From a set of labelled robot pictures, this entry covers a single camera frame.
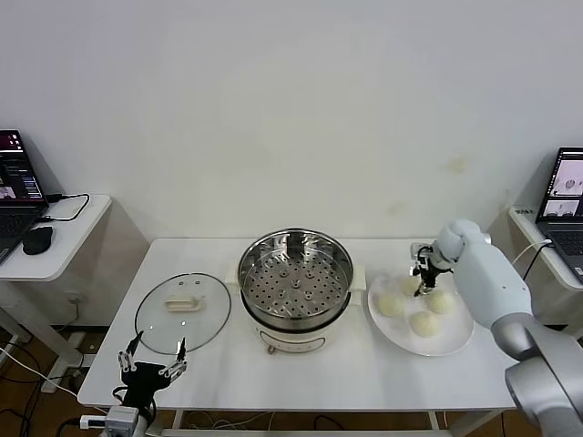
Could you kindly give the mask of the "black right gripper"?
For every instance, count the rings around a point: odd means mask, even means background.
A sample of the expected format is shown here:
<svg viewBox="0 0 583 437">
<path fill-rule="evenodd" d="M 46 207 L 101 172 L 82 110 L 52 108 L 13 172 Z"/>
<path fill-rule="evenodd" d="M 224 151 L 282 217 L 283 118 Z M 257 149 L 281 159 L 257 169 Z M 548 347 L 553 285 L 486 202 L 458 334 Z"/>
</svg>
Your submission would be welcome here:
<svg viewBox="0 0 583 437">
<path fill-rule="evenodd" d="M 437 247 L 421 247 L 418 250 L 418 264 L 415 263 L 412 275 L 419 277 L 419 285 L 414 292 L 415 297 L 428 295 L 435 289 L 435 275 L 452 271 L 453 264 L 446 259 Z"/>
</svg>

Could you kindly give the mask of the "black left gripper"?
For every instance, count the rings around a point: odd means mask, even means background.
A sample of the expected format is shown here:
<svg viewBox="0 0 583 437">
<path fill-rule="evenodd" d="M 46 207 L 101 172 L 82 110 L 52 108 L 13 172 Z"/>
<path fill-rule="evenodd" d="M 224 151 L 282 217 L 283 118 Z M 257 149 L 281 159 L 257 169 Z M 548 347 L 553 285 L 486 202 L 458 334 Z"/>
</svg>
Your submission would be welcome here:
<svg viewBox="0 0 583 437">
<path fill-rule="evenodd" d="M 134 362 L 134 354 L 142 335 L 143 331 L 141 330 L 129 342 L 128 346 L 118 353 L 121 381 L 125 387 L 121 404 L 136 409 L 150 409 L 155 405 L 156 392 L 168 388 L 172 378 L 178 378 L 187 369 L 186 339 L 182 338 L 179 343 L 175 361 L 165 367 L 149 362 Z"/>
</svg>

